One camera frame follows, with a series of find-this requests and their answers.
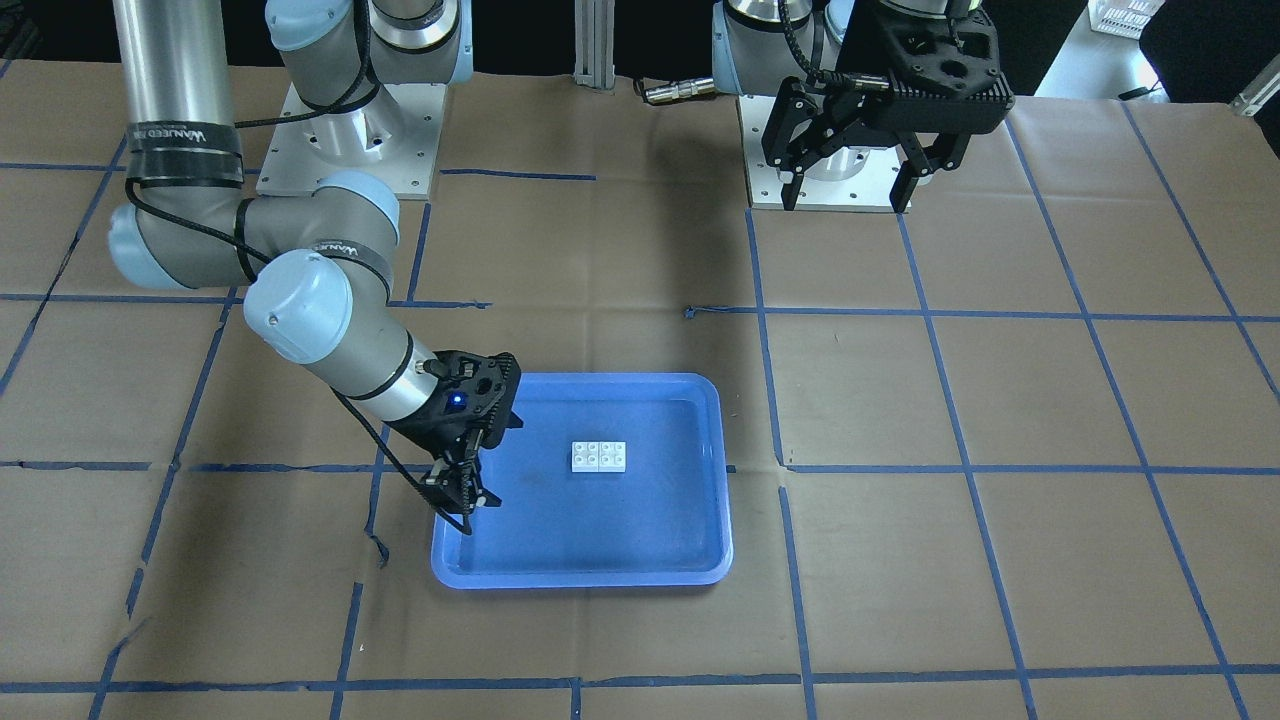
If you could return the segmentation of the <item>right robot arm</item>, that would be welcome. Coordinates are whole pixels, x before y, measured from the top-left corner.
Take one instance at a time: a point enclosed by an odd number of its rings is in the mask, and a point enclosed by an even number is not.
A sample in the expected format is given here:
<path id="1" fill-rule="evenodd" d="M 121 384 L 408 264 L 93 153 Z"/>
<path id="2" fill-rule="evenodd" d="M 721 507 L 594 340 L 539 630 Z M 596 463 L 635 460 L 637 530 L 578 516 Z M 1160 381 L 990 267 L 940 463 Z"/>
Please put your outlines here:
<path id="1" fill-rule="evenodd" d="M 302 366 L 372 437 L 381 421 L 433 457 L 411 477 L 434 512 L 468 532 L 500 498 L 480 452 L 522 420 L 511 354 L 434 351 L 389 311 L 401 205 L 364 170 L 300 197 L 248 197 L 230 99 L 221 5 L 114 5 L 129 99 L 127 201 L 111 215 L 118 270 L 150 290 L 244 288 L 248 327 Z"/>

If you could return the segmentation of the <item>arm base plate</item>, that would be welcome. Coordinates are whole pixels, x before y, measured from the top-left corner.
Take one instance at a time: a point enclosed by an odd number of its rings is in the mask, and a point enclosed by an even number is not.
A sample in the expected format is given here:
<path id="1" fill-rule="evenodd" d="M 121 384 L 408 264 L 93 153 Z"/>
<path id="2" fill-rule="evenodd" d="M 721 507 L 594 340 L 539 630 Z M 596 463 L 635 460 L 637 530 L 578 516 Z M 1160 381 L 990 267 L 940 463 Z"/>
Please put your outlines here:
<path id="1" fill-rule="evenodd" d="M 762 149 L 763 131 L 774 99 L 737 97 L 742 156 L 748 173 L 750 206 L 782 210 L 783 177 L 771 167 Z M 806 172 L 799 211 L 891 213 L 890 191 L 899 173 L 896 149 L 844 149 Z"/>
<path id="2" fill-rule="evenodd" d="M 385 85 L 366 106 L 274 128 L 256 192 L 305 196 L 339 170 L 361 170 L 398 199 L 428 201 L 449 87 Z"/>

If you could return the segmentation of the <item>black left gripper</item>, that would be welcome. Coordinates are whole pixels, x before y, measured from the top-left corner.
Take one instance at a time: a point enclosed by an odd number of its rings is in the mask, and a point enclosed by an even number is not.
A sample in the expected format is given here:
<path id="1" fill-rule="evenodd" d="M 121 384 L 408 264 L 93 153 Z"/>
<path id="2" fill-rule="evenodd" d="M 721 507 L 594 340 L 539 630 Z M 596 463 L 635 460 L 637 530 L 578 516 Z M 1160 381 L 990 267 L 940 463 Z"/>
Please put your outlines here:
<path id="1" fill-rule="evenodd" d="M 904 214 L 922 182 L 936 170 L 960 167 L 972 137 L 992 133 L 1012 110 L 1005 78 L 968 97 L 946 97 L 888 76 L 879 88 L 808 87 L 785 78 L 762 131 L 769 167 L 780 172 L 780 199 L 792 211 L 803 192 L 803 173 L 840 149 L 901 147 L 908 156 L 890 190 L 890 206 Z"/>

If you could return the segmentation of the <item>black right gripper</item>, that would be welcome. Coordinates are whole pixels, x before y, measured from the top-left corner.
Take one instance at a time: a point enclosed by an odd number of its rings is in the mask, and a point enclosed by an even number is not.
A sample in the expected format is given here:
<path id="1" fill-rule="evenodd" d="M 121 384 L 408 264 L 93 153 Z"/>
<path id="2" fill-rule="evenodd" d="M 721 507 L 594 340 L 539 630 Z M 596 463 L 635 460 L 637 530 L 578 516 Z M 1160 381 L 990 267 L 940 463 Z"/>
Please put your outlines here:
<path id="1" fill-rule="evenodd" d="M 485 488 L 479 450 L 495 448 L 524 421 L 512 395 L 429 395 L 385 401 L 388 424 L 436 460 L 420 479 L 420 495 L 445 512 L 498 509 L 503 500 Z"/>

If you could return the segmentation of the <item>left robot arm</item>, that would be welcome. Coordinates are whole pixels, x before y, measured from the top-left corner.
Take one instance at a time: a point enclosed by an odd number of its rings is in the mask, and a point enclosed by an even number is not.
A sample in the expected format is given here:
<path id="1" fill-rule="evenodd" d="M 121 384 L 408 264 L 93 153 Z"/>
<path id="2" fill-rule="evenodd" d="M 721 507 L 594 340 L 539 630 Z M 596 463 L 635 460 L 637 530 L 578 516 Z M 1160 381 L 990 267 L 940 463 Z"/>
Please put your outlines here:
<path id="1" fill-rule="evenodd" d="M 905 213 L 1015 102 L 979 1 L 719 1 L 712 82 L 769 210 Z"/>

